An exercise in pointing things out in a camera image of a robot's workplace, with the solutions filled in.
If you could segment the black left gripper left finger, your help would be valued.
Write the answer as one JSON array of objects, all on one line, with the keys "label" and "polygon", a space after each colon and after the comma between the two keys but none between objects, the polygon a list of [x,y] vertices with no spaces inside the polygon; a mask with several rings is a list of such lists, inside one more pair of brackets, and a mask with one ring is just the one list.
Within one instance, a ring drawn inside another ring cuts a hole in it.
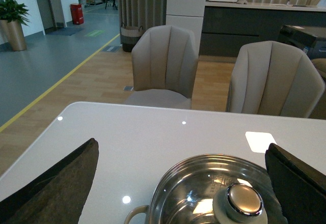
[{"label": "black left gripper left finger", "polygon": [[78,223],[99,158],[91,138],[1,201],[1,223]]}]

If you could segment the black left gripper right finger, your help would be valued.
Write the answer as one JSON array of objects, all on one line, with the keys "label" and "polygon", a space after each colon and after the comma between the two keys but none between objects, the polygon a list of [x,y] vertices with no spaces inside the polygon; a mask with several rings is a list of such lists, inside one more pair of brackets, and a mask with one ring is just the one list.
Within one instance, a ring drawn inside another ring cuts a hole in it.
[{"label": "black left gripper right finger", "polygon": [[271,143],[265,165],[288,223],[325,223],[325,175]]}]

